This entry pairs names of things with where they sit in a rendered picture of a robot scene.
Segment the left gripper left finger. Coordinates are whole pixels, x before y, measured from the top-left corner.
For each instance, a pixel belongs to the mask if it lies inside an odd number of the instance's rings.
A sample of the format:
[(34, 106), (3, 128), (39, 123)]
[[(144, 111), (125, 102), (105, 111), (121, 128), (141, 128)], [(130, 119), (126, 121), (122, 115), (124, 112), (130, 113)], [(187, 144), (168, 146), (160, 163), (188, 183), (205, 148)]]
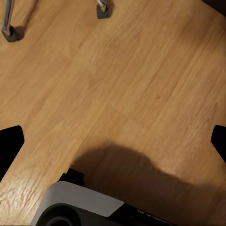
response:
[(0, 182), (24, 145), (24, 133), (20, 125), (0, 130)]

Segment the swivel chair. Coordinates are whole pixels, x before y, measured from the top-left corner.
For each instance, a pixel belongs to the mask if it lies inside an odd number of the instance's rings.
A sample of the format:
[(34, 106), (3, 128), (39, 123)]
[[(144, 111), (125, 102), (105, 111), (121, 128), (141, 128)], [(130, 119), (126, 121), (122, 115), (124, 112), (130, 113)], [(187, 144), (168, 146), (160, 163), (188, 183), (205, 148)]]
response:
[[(97, 2), (97, 18), (108, 18), (108, 6), (104, 0), (95, 1)], [(19, 39), (15, 28), (10, 25), (14, 3), (15, 0), (6, 0), (2, 22), (2, 33), (9, 43)]]

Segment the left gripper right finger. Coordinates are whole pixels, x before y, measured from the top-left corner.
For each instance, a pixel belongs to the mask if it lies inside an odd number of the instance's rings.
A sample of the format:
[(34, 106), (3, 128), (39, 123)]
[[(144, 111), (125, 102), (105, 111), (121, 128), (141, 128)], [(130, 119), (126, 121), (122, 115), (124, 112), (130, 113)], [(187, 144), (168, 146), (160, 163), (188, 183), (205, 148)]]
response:
[(226, 127), (216, 125), (212, 132), (211, 142), (226, 163)]

